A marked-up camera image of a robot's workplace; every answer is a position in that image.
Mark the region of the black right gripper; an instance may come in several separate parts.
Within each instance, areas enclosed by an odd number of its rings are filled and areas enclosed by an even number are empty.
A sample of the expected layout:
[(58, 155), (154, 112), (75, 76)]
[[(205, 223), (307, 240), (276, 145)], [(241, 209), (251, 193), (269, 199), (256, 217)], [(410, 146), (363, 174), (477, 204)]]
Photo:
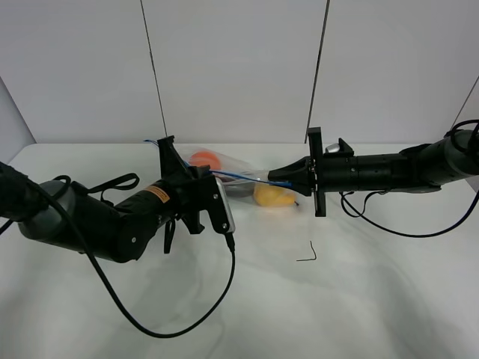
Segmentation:
[(290, 189), (306, 197), (314, 194), (314, 215), (325, 217), (326, 193), (358, 191), (359, 186), (354, 183), (358, 179), (355, 174), (358, 160), (355, 156), (325, 157), (320, 127), (311, 127), (307, 136), (310, 157), (305, 156), (290, 165), (271, 170), (268, 179), (271, 182), (292, 182)]

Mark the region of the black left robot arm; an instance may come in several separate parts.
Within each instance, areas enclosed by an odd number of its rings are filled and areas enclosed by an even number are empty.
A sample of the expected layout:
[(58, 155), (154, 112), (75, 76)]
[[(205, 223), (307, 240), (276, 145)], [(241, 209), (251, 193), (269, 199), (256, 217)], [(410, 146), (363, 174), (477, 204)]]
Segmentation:
[(24, 237), (126, 263), (138, 260), (160, 227), (165, 228), (164, 252), (169, 253), (175, 223), (183, 221), (191, 234), (204, 230), (200, 213), (207, 211), (213, 229), (227, 235), (235, 231), (224, 187), (207, 166), (186, 164), (174, 148), (171, 136), (156, 142), (161, 177), (118, 204), (104, 197), (109, 189), (128, 191), (139, 183), (136, 174), (117, 177), (86, 188), (66, 176), (41, 184), (66, 211), (68, 224), (57, 210), (34, 189), (28, 177), (9, 165), (1, 165), (1, 216), (16, 222)]

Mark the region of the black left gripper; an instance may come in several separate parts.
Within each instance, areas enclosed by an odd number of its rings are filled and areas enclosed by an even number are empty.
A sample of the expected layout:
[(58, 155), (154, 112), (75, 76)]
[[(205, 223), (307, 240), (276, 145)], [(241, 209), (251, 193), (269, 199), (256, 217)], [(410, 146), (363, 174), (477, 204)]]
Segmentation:
[(200, 223), (201, 211), (210, 207), (215, 176), (209, 165), (187, 166), (174, 147), (174, 136), (159, 139), (160, 174), (168, 188), (173, 191), (174, 215), (166, 223), (165, 233), (173, 235), (176, 221), (181, 220), (191, 234), (199, 234), (204, 226)]

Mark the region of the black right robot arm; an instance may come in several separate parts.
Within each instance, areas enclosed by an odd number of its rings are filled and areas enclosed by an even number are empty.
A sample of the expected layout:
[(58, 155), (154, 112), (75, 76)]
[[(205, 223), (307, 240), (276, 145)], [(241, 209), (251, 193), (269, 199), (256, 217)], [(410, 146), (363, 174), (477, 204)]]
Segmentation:
[(427, 193), (444, 184), (478, 175), (478, 131), (452, 129), (433, 144), (398, 153), (357, 156), (343, 139), (323, 147), (319, 127), (308, 130), (309, 155), (272, 170), (270, 182), (314, 198), (315, 215), (326, 216), (329, 192), (382, 191)]

